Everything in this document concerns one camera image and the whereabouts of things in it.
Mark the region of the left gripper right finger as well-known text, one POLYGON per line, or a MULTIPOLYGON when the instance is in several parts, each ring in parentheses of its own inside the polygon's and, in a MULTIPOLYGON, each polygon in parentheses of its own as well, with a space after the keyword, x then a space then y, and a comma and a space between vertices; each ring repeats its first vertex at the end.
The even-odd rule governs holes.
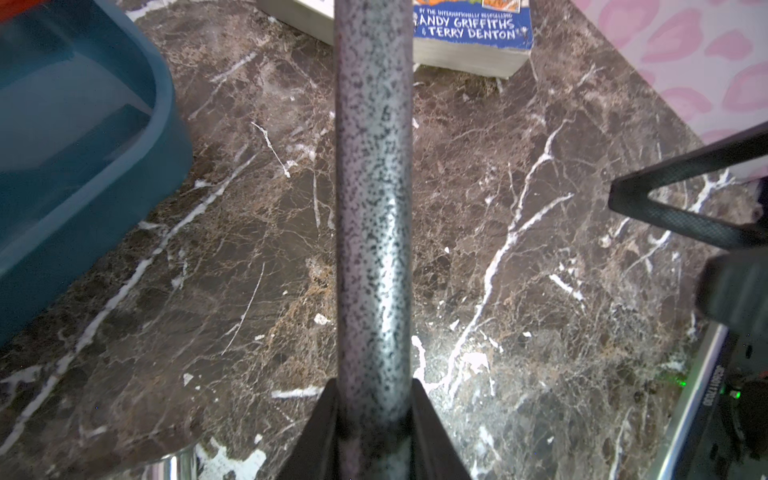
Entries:
POLYGON ((411 436, 411 479, 471 479, 418 379, 411 386, 411 436))

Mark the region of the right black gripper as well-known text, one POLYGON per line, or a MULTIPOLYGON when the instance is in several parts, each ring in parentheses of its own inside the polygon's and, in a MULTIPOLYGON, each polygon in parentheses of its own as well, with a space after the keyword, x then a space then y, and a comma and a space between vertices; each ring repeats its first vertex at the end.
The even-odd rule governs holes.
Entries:
POLYGON ((767 227, 737 225, 649 198, 651 191, 724 170, 767 154, 762 123, 698 150, 615 179, 608 208, 723 250, 707 260, 696 292, 697 310, 739 335, 767 335, 767 227))

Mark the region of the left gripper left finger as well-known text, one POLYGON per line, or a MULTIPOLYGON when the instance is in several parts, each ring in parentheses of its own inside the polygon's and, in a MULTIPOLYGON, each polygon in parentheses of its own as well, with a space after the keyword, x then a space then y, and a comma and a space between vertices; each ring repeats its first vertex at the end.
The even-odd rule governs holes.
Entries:
POLYGON ((335 378, 323 389, 278 480, 333 480, 338 467, 338 387, 335 378))

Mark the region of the black shovel with red grip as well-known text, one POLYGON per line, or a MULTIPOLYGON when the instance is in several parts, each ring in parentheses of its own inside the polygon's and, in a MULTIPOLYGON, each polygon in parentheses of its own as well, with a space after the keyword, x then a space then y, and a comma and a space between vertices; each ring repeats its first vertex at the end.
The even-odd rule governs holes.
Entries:
POLYGON ((406 479, 412 5, 339 1, 334 13, 339 469, 344 479, 406 479))

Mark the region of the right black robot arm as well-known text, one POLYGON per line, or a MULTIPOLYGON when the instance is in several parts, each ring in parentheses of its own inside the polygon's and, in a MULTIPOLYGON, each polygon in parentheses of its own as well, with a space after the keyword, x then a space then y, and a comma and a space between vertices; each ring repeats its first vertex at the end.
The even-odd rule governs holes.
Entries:
POLYGON ((759 124, 611 184, 612 211, 722 251, 699 277, 695 311, 709 325, 651 479, 767 476, 767 218, 737 225, 649 196, 766 154, 767 126, 759 124))

